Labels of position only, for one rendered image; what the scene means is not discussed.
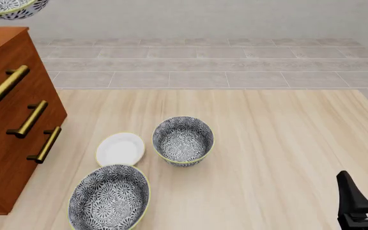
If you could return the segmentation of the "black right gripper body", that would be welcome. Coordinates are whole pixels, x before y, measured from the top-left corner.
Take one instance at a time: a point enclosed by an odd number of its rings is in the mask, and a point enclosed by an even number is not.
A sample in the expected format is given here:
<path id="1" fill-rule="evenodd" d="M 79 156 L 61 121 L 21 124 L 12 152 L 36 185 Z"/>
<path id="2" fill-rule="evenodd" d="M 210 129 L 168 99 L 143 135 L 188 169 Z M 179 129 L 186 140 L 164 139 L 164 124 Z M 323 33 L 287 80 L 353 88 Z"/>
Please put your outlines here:
<path id="1" fill-rule="evenodd" d="M 368 230 L 366 214 L 339 213 L 337 220 L 341 230 Z"/>

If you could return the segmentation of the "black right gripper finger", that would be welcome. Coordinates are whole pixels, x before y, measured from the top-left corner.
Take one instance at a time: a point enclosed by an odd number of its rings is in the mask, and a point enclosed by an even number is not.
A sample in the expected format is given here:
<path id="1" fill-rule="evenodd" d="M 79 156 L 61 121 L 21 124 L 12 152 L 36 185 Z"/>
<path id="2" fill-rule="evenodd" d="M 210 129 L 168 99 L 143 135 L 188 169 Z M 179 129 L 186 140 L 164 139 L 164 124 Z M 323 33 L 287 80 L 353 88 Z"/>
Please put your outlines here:
<path id="1" fill-rule="evenodd" d="M 341 171 L 337 176 L 339 189 L 338 216 L 343 214 L 368 214 L 368 199 L 355 185 L 347 171 Z"/>

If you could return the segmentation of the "patterned black white bowl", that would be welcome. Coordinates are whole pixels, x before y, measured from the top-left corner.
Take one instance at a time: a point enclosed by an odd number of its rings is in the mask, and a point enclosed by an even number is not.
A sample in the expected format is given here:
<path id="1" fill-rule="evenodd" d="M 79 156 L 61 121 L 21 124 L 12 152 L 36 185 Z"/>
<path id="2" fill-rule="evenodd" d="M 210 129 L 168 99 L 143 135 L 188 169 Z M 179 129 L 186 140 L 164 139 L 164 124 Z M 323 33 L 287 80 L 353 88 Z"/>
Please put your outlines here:
<path id="1" fill-rule="evenodd" d="M 44 9 L 50 0 L 0 0 L 0 19 L 20 20 Z"/>
<path id="2" fill-rule="evenodd" d="M 168 164 L 195 166 L 213 149 L 212 129 L 199 118 L 175 116 L 161 122 L 152 134 L 153 147 Z"/>
<path id="3" fill-rule="evenodd" d="M 113 164 L 88 174 L 68 202 L 72 230 L 132 230 L 150 204 L 150 183 L 138 168 Z"/>

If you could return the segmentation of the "wooden cabinet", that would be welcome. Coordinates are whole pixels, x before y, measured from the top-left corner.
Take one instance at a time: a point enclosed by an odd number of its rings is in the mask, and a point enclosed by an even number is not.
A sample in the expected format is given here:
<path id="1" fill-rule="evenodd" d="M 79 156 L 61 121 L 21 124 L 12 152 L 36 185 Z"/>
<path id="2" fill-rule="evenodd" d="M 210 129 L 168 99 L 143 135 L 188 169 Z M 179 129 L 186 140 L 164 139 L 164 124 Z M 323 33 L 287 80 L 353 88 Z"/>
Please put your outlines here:
<path id="1" fill-rule="evenodd" d="M 0 215 L 9 214 L 33 174 L 36 162 L 26 160 L 37 155 L 49 137 L 44 130 L 61 127 L 67 113 L 41 57 L 25 27 L 0 27 L 0 84 L 7 70 L 22 65 L 30 72 L 0 102 Z M 24 139 L 7 135 L 17 129 L 32 112 L 27 105 L 47 101 L 44 110 Z"/>

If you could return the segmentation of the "white plate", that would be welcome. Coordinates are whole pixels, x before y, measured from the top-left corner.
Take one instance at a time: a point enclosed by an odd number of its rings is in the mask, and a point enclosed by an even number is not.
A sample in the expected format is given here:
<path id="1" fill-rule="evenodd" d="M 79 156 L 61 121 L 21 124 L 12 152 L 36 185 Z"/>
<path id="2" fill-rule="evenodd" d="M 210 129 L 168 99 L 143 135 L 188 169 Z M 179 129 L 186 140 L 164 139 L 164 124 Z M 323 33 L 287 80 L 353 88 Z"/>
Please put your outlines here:
<path id="1" fill-rule="evenodd" d="M 112 164 L 135 165 L 146 151 L 142 137 L 130 132 L 112 134 L 97 147 L 95 158 L 100 167 Z"/>

